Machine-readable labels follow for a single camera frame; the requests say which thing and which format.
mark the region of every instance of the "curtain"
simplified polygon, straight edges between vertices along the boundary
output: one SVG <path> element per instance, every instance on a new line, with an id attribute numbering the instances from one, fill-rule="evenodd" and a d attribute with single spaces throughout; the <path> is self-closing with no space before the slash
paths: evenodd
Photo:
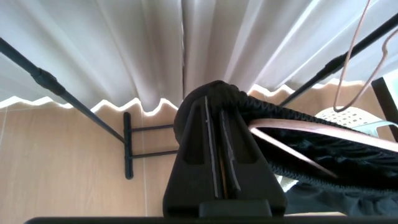
<path id="1" fill-rule="evenodd" d="M 345 53 L 366 0 L 0 0 L 0 36 L 52 73 L 87 107 L 161 98 L 178 106 L 196 87 L 224 80 L 296 88 Z M 398 11 L 374 0 L 358 40 Z M 355 56 L 347 81 L 365 81 L 386 37 Z M 379 76 L 398 68 L 398 40 Z M 12 96 L 62 99 L 0 55 L 0 104 Z"/>

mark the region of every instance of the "white perforated chair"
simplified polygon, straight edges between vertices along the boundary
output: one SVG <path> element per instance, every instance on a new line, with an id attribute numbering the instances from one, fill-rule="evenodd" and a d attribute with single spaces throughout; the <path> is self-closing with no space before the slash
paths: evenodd
<path id="1" fill-rule="evenodd" d="M 379 137 L 377 133 L 378 127 L 394 125 L 398 128 L 398 125 L 393 122 L 384 121 L 365 110 L 355 107 L 350 107 L 340 113 L 336 113 L 333 108 L 327 108 L 319 112 L 315 117 L 325 119 L 375 137 Z"/>

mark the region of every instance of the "black metal rod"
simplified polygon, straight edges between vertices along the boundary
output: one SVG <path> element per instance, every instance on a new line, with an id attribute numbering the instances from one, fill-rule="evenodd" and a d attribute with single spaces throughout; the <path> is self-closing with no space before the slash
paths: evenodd
<path id="1" fill-rule="evenodd" d="M 138 158 L 146 158 L 146 157 L 152 157 L 152 156 L 164 156 L 164 155 L 171 155 L 171 154 L 176 154 L 178 153 L 178 150 L 173 150 L 173 151 L 166 151 L 166 152 L 153 152 L 153 153 L 147 153 L 147 154 L 139 154 L 139 155 L 133 155 L 133 159 L 138 159 Z"/>
<path id="2" fill-rule="evenodd" d="M 134 177 L 134 171 L 132 169 L 132 141 L 131 141 L 131 115 L 128 112 L 123 114 L 124 123 L 124 175 L 127 180 Z"/>
<path id="3" fill-rule="evenodd" d="M 383 25 L 379 26 L 371 34 L 366 36 L 363 40 L 358 42 L 353 47 L 350 59 L 353 58 L 355 55 L 359 54 L 366 47 L 369 47 L 369 45 L 373 44 L 382 36 L 386 35 L 397 25 L 398 25 L 398 13 L 395 14 L 393 17 L 391 17 L 388 21 L 383 23 Z M 306 92 L 309 88 L 317 84 L 319 81 L 329 77 L 330 75 L 336 73 L 338 70 L 342 69 L 347 54 L 348 51 L 345 54 L 340 55 L 331 60 L 329 63 L 327 63 L 323 69 L 321 69 L 314 77 L 312 77 L 308 82 L 302 85 L 298 90 L 294 91 L 290 96 L 288 96 L 283 102 L 279 104 L 279 106 L 287 105 L 288 103 L 299 97 L 301 94 Z"/>
<path id="4" fill-rule="evenodd" d="M 90 111 L 83 103 L 78 101 L 73 95 L 66 91 L 66 89 L 59 84 L 57 79 L 51 75 L 49 72 L 36 67 L 32 62 L 27 60 L 21 53 L 19 53 L 14 47 L 9 45 L 3 38 L 0 38 L 0 52 L 6 57 L 11 59 L 25 71 L 29 72 L 32 78 L 43 88 L 50 90 L 52 93 L 63 98 L 66 102 L 70 103 L 89 119 L 94 121 L 96 124 L 101 126 L 107 132 L 112 134 L 121 142 L 125 143 L 124 138 L 118 134 L 114 129 L 109 127 L 103 120 L 101 120 L 97 115 Z"/>
<path id="5" fill-rule="evenodd" d="M 148 130 L 156 130 L 156 129 L 164 129 L 164 128 L 172 128 L 172 124 L 166 124 L 166 125 L 159 125 L 159 126 L 152 126 L 152 127 L 142 127 L 142 128 L 132 128 L 130 129 L 130 132 L 136 132 L 136 131 L 148 131 Z"/>

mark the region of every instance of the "light wood floor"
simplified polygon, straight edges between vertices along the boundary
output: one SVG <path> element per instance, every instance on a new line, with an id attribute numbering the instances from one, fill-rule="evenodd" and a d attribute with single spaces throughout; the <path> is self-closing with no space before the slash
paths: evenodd
<path id="1" fill-rule="evenodd" d="M 343 94 L 359 88 L 344 87 Z M 332 105 L 335 90 L 310 90 L 289 108 L 315 115 Z M 251 94 L 273 103 L 288 95 Z M 355 106 L 384 118 L 372 89 Z M 127 111 L 133 127 L 171 124 L 176 113 L 167 104 L 154 116 L 139 105 Z M 123 133 L 122 111 L 105 106 L 97 114 Z M 392 139 L 387 128 L 379 133 Z M 132 139 L 135 154 L 178 149 L 172 129 L 135 133 Z M 0 223 L 42 216 L 161 216 L 175 155 L 135 159 L 132 180 L 124 178 L 123 157 L 122 143 L 75 109 L 53 103 L 0 109 Z"/>

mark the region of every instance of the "beige cable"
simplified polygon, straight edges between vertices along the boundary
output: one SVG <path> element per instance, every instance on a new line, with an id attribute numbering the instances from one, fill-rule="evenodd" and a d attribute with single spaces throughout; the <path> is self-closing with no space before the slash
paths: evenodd
<path id="1" fill-rule="evenodd" d="M 345 106 L 342 107 L 342 108 L 337 108 L 336 105 L 337 105 L 337 101 L 338 101 L 338 99 L 339 99 L 339 97 L 340 97 L 341 84 L 343 83 L 343 79 L 344 79 L 344 77 L 345 77 L 345 75 L 346 75 L 346 70 L 347 70 L 347 65 L 348 65 L 348 62 L 349 62 L 349 58 L 351 57 L 351 52 L 353 51 L 354 43 L 355 43 L 355 40 L 356 40 L 356 38 L 357 38 L 357 36 L 358 36 L 359 28 L 361 28 L 361 26 L 362 26 L 363 19 L 364 19 L 364 16 L 365 16 L 366 11 L 368 10 L 368 7 L 369 7 L 369 5 L 370 5 L 370 2 L 371 2 L 371 0 L 368 0 L 368 3 L 367 3 L 366 6 L 365 6 L 365 9 L 364 9 L 364 11 L 363 11 L 363 13 L 362 13 L 361 19 L 359 20 L 358 26 L 357 26 L 357 28 L 356 28 L 354 37 L 353 37 L 353 39 L 352 39 L 352 41 L 351 41 L 351 45 L 350 45 L 350 47 L 349 47 L 346 60 L 345 60 L 344 65 L 343 65 L 343 71 L 341 72 L 340 82 L 339 82 L 339 84 L 338 84 L 338 86 L 337 86 L 337 92 L 336 92 L 336 96 L 335 96 L 335 101 L 334 101 L 334 103 L 333 103 L 333 109 L 334 109 L 334 111 L 337 112 L 337 113 L 338 113 L 338 112 L 342 112 L 342 111 L 344 111 L 344 110 L 347 110 L 347 108 L 349 108 L 350 106 L 352 106 L 352 105 L 363 95 L 363 93 L 364 93 L 364 92 L 366 91 L 366 89 L 369 87 L 369 85 L 370 85 L 371 82 L 373 81 L 374 77 L 376 76 L 376 74 L 378 73 L 378 71 L 380 70 L 381 66 L 383 65 L 384 61 L 386 60 L 386 58 L 387 58 L 387 56 L 388 56 L 387 43 L 391 40 L 391 38 L 392 38 L 394 35 L 396 35 L 396 34 L 398 33 L 398 29 L 396 29 L 396 30 L 395 30 L 389 37 L 387 37 L 387 39 L 384 41 L 384 43 L 383 43 L 383 45 L 382 45 L 382 48 L 381 48 L 381 50 L 382 50 L 382 52 L 383 52 L 383 56 L 382 56 L 382 58 L 381 58 L 379 64 L 377 65 L 377 67 L 374 69 L 372 75 L 371 75 L 371 76 L 369 77 L 369 79 L 366 81 L 365 85 L 362 87 L 362 89 L 359 91 L 359 93 L 358 93 L 347 105 L 345 105 Z"/>

